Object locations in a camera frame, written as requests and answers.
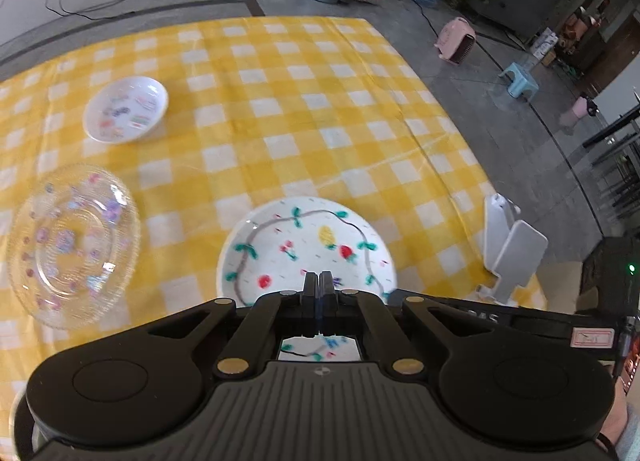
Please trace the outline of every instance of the person's hand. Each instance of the person's hand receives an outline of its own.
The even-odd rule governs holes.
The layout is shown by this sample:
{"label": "person's hand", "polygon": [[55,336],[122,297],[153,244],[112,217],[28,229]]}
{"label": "person's hand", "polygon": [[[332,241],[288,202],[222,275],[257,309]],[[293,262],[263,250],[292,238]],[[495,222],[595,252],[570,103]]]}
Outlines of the person's hand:
{"label": "person's hand", "polygon": [[626,394],[622,385],[622,380],[616,380],[616,396],[613,399],[613,407],[609,415],[604,420],[600,432],[604,434],[611,443],[616,444],[625,430],[628,416],[626,414]]}

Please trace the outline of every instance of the gray floor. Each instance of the gray floor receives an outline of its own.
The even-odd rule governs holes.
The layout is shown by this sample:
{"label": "gray floor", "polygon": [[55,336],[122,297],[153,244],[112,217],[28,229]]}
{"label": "gray floor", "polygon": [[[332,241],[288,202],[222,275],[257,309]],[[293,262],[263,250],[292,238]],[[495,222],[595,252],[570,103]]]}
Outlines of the gray floor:
{"label": "gray floor", "polygon": [[456,12],[444,4],[425,9],[433,25],[410,0],[329,5],[313,0],[126,0],[78,16],[60,18],[0,46],[0,80],[71,49],[126,33],[210,18],[266,15],[361,17],[371,22],[418,73],[465,137],[495,188],[522,208],[523,217],[549,239],[545,261],[581,261],[602,238],[620,233],[601,190],[606,182],[580,144],[602,125],[581,120],[569,136],[558,118],[578,91],[561,70],[537,66],[540,91],[532,105],[512,99],[500,71],[524,55],[498,28],[474,24],[478,44],[460,66],[438,58],[439,30]]}

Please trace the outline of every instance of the clear glass dish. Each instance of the clear glass dish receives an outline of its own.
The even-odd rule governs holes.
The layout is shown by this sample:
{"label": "clear glass dish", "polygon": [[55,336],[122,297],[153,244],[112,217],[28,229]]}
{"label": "clear glass dish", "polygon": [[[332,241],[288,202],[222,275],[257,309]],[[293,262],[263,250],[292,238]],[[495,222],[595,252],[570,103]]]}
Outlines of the clear glass dish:
{"label": "clear glass dish", "polygon": [[18,211],[9,279],[36,320],[73,329],[98,320],[123,295],[139,247],[138,210],[122,181],[96,166],[66,166]]}

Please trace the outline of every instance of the brass screw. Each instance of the brass screw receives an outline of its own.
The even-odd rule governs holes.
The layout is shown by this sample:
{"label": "brass screw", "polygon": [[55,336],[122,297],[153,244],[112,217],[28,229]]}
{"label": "brass screw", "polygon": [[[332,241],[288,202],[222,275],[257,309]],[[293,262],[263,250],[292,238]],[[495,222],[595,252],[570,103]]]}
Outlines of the brass screw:
{"label": "brass screw", "polygon": [[226,375],[239,375],[249,368],[249,362],[242,358],[225,358],[218,362],[218,370]]}
{"label": "brass screw", "polygon": [[416,375],[424,369],[424,364],[415,358],[400,358],[394,362],[393,368],[401,375]]}

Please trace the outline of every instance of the blue plastic stool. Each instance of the blue plastic stool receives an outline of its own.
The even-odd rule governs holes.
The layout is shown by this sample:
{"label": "blue plastic stool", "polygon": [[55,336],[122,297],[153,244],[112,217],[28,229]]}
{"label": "blue plastic stool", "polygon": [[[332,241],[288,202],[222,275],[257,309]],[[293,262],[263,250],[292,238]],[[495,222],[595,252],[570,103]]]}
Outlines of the blue plastic stool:
{"label": "blue plastic stool", "polygon": [[522,66],[513,62],[507,69],[505,69],[498,76],[507,76],[511,79],[511,85],[507,89],[507,92],[513,97],[517,98],[526,91],[529,91],[528,101],[529,103],[533,99],[533,96],[538,92],[538,83],[533,79],[533,76],[528,71],[524,70]]}

